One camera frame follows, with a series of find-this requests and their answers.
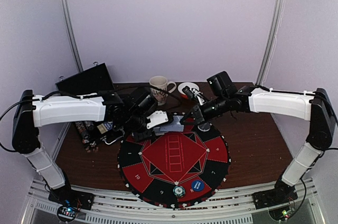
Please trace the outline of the poker chip stack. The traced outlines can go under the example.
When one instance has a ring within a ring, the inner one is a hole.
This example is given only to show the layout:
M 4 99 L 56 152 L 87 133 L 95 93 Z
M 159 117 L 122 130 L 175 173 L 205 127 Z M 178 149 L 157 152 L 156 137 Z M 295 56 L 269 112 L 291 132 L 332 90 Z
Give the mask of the poker chip stack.
M 180 185 L 176 185 L 173 188 L 173 194 L 177 197 L 177 198 L 182 198 L 185 196 L 185 188 L 183 186 Z

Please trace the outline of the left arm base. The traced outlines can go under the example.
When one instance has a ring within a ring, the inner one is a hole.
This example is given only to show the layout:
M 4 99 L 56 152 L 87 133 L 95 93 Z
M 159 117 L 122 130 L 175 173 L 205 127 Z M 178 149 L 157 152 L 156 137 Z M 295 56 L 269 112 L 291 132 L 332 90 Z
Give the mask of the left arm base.
M 91 210 L 94 195 L 88 192 L 76 191 L 70 187 L 52 189 L 46 185 L 49 191 L 48 200 L 58 203 L 57 218 L 64 223 L 74 221 L 81 210 Z

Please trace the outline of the clear dealer button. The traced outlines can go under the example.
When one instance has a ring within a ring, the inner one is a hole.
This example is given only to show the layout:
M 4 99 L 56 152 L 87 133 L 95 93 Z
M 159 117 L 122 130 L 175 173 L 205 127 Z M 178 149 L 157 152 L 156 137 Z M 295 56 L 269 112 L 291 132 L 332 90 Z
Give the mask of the clear dealer button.
M 208 132 L 211 128 L 211 125 L 209 123 L 204 123 L 204 124 L 200 124 L 198 125 L 198 129 L 202 132 Z

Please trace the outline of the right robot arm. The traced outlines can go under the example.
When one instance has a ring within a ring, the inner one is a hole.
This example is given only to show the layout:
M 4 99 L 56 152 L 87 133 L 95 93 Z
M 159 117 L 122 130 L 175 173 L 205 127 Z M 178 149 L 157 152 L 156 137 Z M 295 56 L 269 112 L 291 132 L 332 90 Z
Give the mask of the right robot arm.
M 283 91 L 261 85 L 244 86 L 238 89 L 229 75 L 222 71 L 207 79 L 216 98 L 207 100 L 195 88 L 183 87 L 183 93 L 195 105 L 181 119 L 183 125 L 202 125 L 226 112 L 271 113 L 303 119 L 310 123 L 306 142 L 279 178 L 271 191 L 274 203 L 283 203 L 291 195 L 293 187 L 311 168 L 319 157 L 332 145 L 337 116 L 327 92 Z

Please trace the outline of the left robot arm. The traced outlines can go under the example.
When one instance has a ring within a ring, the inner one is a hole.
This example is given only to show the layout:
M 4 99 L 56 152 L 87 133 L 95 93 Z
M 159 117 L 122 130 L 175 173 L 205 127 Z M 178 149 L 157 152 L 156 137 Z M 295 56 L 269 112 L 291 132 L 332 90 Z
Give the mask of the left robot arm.
M 148 138 L 153 129 L 172 121 L 166 111 L 157 110 L 158 102 L 145 87 L 120 97 L 114 91 L 100 91 L 88 95 L 72 95 L 54 91 L 45 96 L 26 90 L 21 100 L 7 108 L 4 117 L 13 108 L 12 148 L 10 153 L 24 155 L 41 175 L 55 196 L 65 205 L 76 200 L 64 172 L 56 165 L 39 140 L 39 128 L 70 122 L 111 122 L 112 129 L 122 136 L 141 133 Z

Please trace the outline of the blue small blind button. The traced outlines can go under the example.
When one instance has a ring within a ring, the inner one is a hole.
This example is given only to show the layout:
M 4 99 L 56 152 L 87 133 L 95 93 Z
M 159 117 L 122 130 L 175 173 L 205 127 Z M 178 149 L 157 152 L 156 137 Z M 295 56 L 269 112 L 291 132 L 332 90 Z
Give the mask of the blue small blind button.
M 204 182 L 202 180 L 193 180 L 191 183 L 191 189 L 195 192 L 204 190 Z

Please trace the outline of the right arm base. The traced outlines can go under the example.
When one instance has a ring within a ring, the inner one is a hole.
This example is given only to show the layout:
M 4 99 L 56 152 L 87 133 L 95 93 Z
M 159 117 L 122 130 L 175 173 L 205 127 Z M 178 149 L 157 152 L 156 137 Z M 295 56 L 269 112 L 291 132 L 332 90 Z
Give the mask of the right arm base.
M 295 200 L 298 199 L 295 189 L 271 189 L 255 192 L 252 195 L 256 209 L 268 209 L 269 216 L 274 221 L 287 221 L 295 212 Z

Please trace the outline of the blue playing card deck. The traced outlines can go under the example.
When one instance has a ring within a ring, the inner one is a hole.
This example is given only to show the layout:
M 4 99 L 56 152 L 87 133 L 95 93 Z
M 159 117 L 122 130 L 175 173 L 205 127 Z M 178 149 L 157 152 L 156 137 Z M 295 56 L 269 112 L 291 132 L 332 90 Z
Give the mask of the blue playing card deck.
M 183 132 L 184 125 L 180 123 L 181 118 L 182 116 L 174 116 L 172 122 L 158 125 L 154 128 L 154 131 L 156 133 Z

